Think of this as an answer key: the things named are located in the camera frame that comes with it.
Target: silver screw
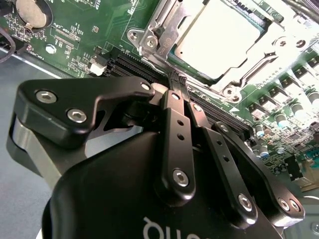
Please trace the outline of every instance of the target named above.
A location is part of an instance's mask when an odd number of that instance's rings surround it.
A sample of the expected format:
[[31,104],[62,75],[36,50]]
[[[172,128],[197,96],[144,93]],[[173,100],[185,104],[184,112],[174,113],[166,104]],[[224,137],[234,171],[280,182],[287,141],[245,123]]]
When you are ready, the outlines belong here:
[[290,204],[291,204],[291,206],[293,206],[293,208],[294,208],[297,212],[300,212],[300,207],[298,206],[298,204],[297,204],[294,200],[290,199]]
[[157,39],[154,36],[148,36],[146,45],[150,48],[154,48],[157,46]]
[[131,32],[130,33],[130,39],[133,41],[136,41],[138,38],[138,35],[136,34],[136,32]]
[[83,111],[78,109],[69,110],[67,115],[70,120],[76,123],[83,123],[84,121],[86,121],[86,115]]
[[249,201],[249,199],[244,194],[239,194],[238,200],[240,202],[240,205],[243,206],[243,208],[247,212],[251,212],[253,210],[253,205]]
[[179,169],[173,171],[173,179],[179,186],[186,187],[188,185],[187,175]]
[[38,91],[35,96],[42,103],[51,104],[56,102],[56,95],[49,91]]
[[286,203],[286,201],[282,198],[279,198],[278,199],[278,202],[280,204],[280,206],[285,210],[285,211],[289,211],[290,210],[290,207],[288,205],[288,203]]
[[144,83],[141,83],[141,86],[143,87],[143,89],[149,91],[151,88],[147,85],[147,84],[144,84]]
[[45,46],[45,50],[49,54],[55,54],[56,53],[56,47],[54,45],[52,45],[52,44],[47,44]]
[[195,110],[197,110],[197,111],[199,111],[199,112],[202,111],[201,107],[198,106],[198,105],[193,105],[193,107],[194,107]]
[[277,153],[278,154],[283,154],[283,153],[285,153],[285,149],[280,147],[280,148],[277,149]]
[[147,45],[148,45],[149,47],[154,47],[154,41],[153,41],[153,40],[149,40],[149,41],[147,42]]
[[311,223],[311,230],[312,230],[316,235],[319,235],[319,223]]
[[230,97],[233,96],[235,93],[235,87],[233,86],[227,86],[224,90],[223,90],[223,94],[226,97]]
[[179,100],[179,99],[180,99],[180,97],[179,97],[177,94],[175,94],[175,93],[172,93],[171,96],[172,96],[175,100]]
[[220,127],[223,131],[228,132],[228,128],[225,125],[221,124]]

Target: silver metal plate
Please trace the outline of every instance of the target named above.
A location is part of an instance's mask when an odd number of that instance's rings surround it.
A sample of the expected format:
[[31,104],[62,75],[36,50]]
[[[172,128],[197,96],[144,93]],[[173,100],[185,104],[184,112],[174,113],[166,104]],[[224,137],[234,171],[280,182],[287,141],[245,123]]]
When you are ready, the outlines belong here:
[[242,15],[220,0],[210,1],[175,55],[212,79],[247,58],[246,51],[260,36],[260,31]]

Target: screw hole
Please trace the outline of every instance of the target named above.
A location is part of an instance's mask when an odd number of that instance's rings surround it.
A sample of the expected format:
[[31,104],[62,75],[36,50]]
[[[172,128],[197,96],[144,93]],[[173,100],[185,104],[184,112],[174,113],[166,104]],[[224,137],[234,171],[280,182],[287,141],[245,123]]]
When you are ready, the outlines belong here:
[[179,100],[180,99],[180,97],[177,95],[177,94],[175,94],[175,93],[172,93],[172,95],[171,95],[175,100]]
[[299,41],[297,41],[297,43],[296,43],[296,47],[297,48],[302,48],[302,47],[304,47],[306,45],[306,41],[305,40],[299,40]]
[[229,162],[229,161],[230,161],[229,158],[226,157],[226,156],[223,156],[223,159],[224,159],[226,162]]
[[138,38],[138,35],[136,34],[136,32],[131,32],[130,33],[130,39],[133,41],[136,41]]
[[240,98],[238,96],[234,96],[233,98],[231,98],[232,102],[238,102],[240,100]]
[[184,181],[184,177],[183,177],[183,175],[182,175],[181,173],[178,173],[178,174],[177,174],[177,177],[178,177],[178,179],[179,179],[181,182]]
[[245,200],[244,200],[244,204],[245,204],[246,207],[249,206],[249,203],[247,201],[245,201]]
[[180,133],[179,134],[177,134],[177,137],[180,139],[180,140],[184,140],[185,138],[184,138],[184,136],[183,135],[181,135]]
[[51,99],[51,96],[49,96],[49,95],[42,95],[42,98],[43,98],[43,99],[46,99],[46,100],[50,100],[50,99]]
[[82,117],[82,115],[80,113],[73,113],[74,117],[77,117],[78,119],[80,119]]
[[147,85],[147,84],[144,84],[144,83],[141,83],[141,86],[143,89],[149,91],[151,88]]

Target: black ram slot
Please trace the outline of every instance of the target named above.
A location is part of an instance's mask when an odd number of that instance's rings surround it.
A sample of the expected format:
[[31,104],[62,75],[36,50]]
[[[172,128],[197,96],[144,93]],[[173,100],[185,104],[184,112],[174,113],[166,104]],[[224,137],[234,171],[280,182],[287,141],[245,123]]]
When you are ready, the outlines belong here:
[[[107,59],[107,70],[104,73],[104,77],[139,76],[149,83],[160,83],[169,87],[168,78],[166,76],[117,48],[100,56]],[[242,123],[217,106],[205,102],[193,93],[190,93],[190,99],[203,108],[210,124],[214,124],[217,121],[224,122],[244,141],[253,137],[253,129],[249,125]]]
[[244,141],[249,140],[254,136],[254,131],[249,125],[242,123],[219,107],[199,99],[194,93],[190,93],[190,100],[198,104],[205,111],[210,124],[214,124],[218,121],[223,122]]
[[117,48],[103,55],[103,57],[108,59],[105,76],[139,76],[150,83],[158,82],[168,86],[166,76]]

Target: electrolytic capacitor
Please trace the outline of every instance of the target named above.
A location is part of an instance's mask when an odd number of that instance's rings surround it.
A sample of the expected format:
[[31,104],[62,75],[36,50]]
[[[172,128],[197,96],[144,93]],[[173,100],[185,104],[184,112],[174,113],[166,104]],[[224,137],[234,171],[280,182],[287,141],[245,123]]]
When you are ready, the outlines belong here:
[[311,104],[315,107],[319,107],[319,93],[318,92],[311,92],[307,95]]
[[256,155],[257,158],[261,158],[259,155],[259,150],[258,149],[253,149],[254,155]]
[[304,107],[300,103],[293,104],[291,110],[297,118],[303,119],[306,116]]
[[259,155],[261,157],[268,157],[269,156],[268,147],[266,145],[261,145],[260,146]]
[[255,126],[255,132],[257,137],[262,137],[265,135],[263,126],[261,124]]
[[284,115],[284,114],[276,115],[275,120],[276,120],[279,128],[285,128],[289,125],[289,122],[286,118],[286,115]]

